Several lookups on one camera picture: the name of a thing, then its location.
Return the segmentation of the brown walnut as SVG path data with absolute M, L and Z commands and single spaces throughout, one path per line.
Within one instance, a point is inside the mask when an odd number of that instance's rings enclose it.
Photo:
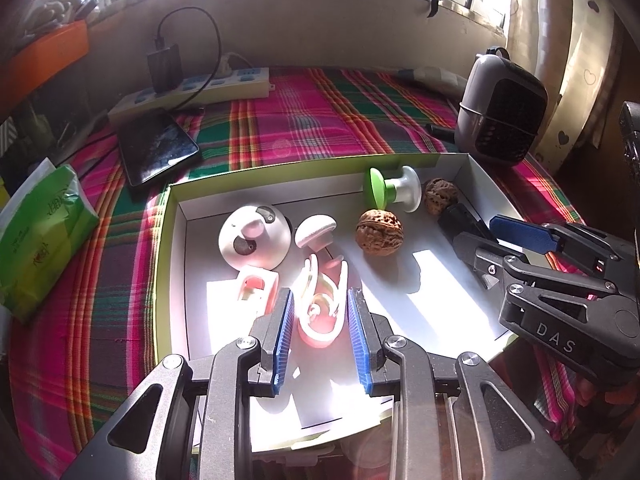
M 355 240 L 368 255 L 390 256 L 404 242 L 404 227 L 391 211 L 369 209 L 357 222 Z
M 458 196 L 458 188 L 442 178 L 427 181 L 423 188 L 424 206 L 434 216 L 439 216 L 447 207 L 456 204 Z

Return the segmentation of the green white spool roller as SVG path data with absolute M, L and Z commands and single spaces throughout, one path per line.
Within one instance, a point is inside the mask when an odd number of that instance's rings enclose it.
M 363 176 L 363 199 L 369 209 L 386 210 L 389 204 L 401 204 L 405 212 L 415 212 L 421 205 L 422 185 L 416 170 L 401 167 L 402 175 L 386 179 L 376 168 L 368 169 Z

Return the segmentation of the pink white clip massager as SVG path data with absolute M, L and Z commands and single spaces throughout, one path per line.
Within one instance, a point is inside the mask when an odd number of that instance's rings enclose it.
M 303 342 L 315 349 L 334 343 L 343 330 L 346 318 L 348 263 L 340 266 L 337 282 L 324 273 L 315 254 L 305 259 L 293 284 L 294 314 Z

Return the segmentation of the small white mushroom massager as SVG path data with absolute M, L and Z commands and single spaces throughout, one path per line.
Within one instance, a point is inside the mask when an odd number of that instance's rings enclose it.
M 314 214 L 306 218 L 296 229 L 294 242 L 300 249 L 308 248 L 312 252 L 320 252 L 333 243 L 333 231 L 336 229 L 335 219 L 327 214 Z

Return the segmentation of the pink cup-shaped piece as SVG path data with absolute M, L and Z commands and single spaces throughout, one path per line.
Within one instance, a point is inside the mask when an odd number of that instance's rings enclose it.
M 243 266 L 235 280 L 235 296 L 243 311 L 255 316 L 271 312 L 279 290 L 278 272 Z

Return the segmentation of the round white dome massager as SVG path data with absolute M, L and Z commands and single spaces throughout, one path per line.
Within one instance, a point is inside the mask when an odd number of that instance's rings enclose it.
M 218 234 L 221 257 L 233 269 L 243 266 L 273 270 L 291 247 L 292 230 L 272 205 L 247 204 L 224 220 Z

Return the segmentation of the black flashlight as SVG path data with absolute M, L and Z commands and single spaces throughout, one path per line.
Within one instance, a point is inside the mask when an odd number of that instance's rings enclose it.
M 437 223 L 450 243 L 461 233 L 469 233 L 492 242 L 497 241 L 486 223 L 482 219 L 475 218 L 468 207 L 462 203 L 452 204 L 445 208 Z

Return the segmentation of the plaid pink green cloth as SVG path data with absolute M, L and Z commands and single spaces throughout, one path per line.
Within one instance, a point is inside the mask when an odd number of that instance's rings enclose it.
M 192 178 L 342 156 L 445 153 L 442 96 L 381 73 L 286 68 L 265 99 L 179 117 L 201 144 Z M 99 225 L 9 350 L 13 414 L 29 465 L 58 478 L 153 365 L 152 296 L 164 190 L 128 192 L 114 134 L 100 130 L 73 159 Z

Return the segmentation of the grey black mini heater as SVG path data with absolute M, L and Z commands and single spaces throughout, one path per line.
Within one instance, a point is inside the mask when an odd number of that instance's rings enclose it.
M 546 114 L 540 80 L 503 47 L 479 54 L 459 104 L 454 143 L 477 160 L 514 166 L 533 146 Z

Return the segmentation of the heart pattern curtain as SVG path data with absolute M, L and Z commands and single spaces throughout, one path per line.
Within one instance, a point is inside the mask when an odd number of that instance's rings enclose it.
M 530 152 L 552 174 L 574 148 L 600 145 L 622 43 L 610 0 L 511 0 L 506 46 L 548 93 Z

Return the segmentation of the green tissue pack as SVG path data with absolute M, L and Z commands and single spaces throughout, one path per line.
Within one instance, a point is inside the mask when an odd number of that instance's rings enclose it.
M 78 175 L 43 159 L 1 211 L 1 305 L 27 323 L 99 223 Z

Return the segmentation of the black smartphone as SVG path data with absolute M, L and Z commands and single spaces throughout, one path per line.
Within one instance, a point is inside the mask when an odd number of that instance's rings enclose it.
M 116 130 L 128 186 L 139 191 L 188 168 L 202 158 L 201 148 L 175 119 L 152 110 Z

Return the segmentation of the white power strip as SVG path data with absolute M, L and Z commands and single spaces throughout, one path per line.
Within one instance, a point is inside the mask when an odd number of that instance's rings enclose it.
M 149 110 L 181 110 L 187 106 L 262 99 L 268 98 L 274 90 L 268 68 L 232 70 L 227 77 L 213 78 L 204 84 L 206 80 L 207 76 L 195 76 L 186 78 L 177 88 L 165 93 L 156 93 L 153 88 L 147 88 L 128 94 L 107 113 L 108 120 L 117 126 Z

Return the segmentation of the black charger adapter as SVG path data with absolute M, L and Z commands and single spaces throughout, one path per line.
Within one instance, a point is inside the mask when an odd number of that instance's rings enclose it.
M 174 90 L 183 81 L 179 47 L 168 46 L 162 36 L 154 40 L 155 50 L 148 54 L 149 72 L 152 87 L 158 94 Z

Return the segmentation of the orange box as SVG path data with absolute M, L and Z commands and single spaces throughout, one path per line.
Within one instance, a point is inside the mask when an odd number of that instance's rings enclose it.
M 32 92 L 89 52 L 85 21 L 73 22 L 39 38 L 1 66 L 1 119 Z

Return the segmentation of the plastic bags pile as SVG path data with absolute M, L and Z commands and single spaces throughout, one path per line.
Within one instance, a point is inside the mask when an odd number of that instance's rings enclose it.
M 44 0 L 28 14 L 24 36 L 38 38 L 68 23 L 82 21 L 97 6 L 98 0 Z

